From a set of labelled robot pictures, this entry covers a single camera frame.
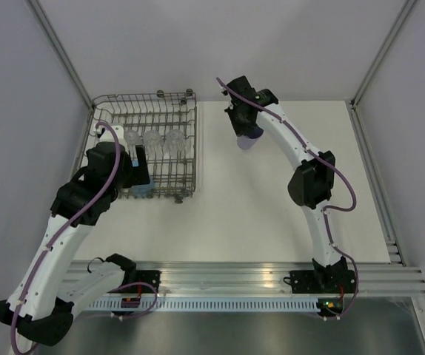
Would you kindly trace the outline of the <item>blue plastic cup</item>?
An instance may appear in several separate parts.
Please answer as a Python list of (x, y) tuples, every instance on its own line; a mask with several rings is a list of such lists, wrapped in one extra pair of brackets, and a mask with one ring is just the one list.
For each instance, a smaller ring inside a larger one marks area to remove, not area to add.
[(135, 185), (135, 178), (134, 178), (134, 172), (135, 172), (135, 166), (138, 165), (137, 159), (132, 159), (132, 171), (130, 173), (129, 177), (129, 188), (132, 192), (133, 196), (135, 198), (151, 198), (151, 195), (153, 194), (153, 190), (155, 188), (155, 181), (153, 180), (152, 175), (150, 174), (150, 183), (147, 185)]

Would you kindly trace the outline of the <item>lavender plastic cup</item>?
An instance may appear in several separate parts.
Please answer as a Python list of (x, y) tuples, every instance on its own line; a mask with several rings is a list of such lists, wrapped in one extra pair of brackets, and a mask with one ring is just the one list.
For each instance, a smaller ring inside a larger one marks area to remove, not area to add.
[(238, 136), (236, 143), (240, 149), (248, 150), (255, 145), (263, 134), (264, 131), (260, 127), (255, 127), (247, 134)]

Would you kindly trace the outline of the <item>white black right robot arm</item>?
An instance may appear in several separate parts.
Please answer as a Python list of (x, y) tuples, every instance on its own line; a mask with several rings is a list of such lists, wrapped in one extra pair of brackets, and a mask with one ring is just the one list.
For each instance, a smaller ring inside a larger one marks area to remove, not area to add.
[(285, 283), (295, 294), (355, 293), (355, 262), (337, 247), (332, 236), (332, 189), (335, 178), (343, 177), (335, 167), (334, 154), (319, 150), (305, 139), (269, 89), (256, 90), (246, 76), (222, 87), (230, 97), (225, 111), (237, 137), (255, 141), (267, 133), (293, 168), (287, 191), (307, 220), (313, 247), (312, 269), (290, 271)]

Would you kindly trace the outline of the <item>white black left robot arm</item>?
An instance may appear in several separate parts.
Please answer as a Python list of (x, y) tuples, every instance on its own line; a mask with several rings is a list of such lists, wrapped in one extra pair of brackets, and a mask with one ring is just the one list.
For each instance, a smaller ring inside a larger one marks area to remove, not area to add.
[(112, 254), (101, 266), (62, 288), (61, 283), (79, 246), (107, 212), (118, 192), (150, 182), (143, 146), (133, 163), (123, 146), (97, 143), (87, 150), (88, 163), (57, 192), (41, 245), (17, 289), (0, 300), (0, 322), (41, 345), (54, 346), (74, 319), (103, 294), (131, 292), (137, 284), (134, 261)]

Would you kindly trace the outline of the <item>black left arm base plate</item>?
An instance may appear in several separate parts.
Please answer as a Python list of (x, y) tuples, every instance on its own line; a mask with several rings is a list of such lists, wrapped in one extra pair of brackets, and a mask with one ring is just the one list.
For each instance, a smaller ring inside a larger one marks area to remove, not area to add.
[(152, 294), (153, 289), (159, 290), (161, 284), (161, 272), (159, 270), (137, 270), (134, 278), (135, 291)]

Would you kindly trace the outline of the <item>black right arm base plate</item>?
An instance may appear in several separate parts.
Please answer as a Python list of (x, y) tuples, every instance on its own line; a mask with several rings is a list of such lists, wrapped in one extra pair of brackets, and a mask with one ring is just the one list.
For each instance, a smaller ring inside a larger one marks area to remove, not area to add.
[(289, 272), (289, 278), (294, 294), (351, 294), (356, 290), (353, 271), (338, 276), (318, 276), (312, 270), (294, 270)]

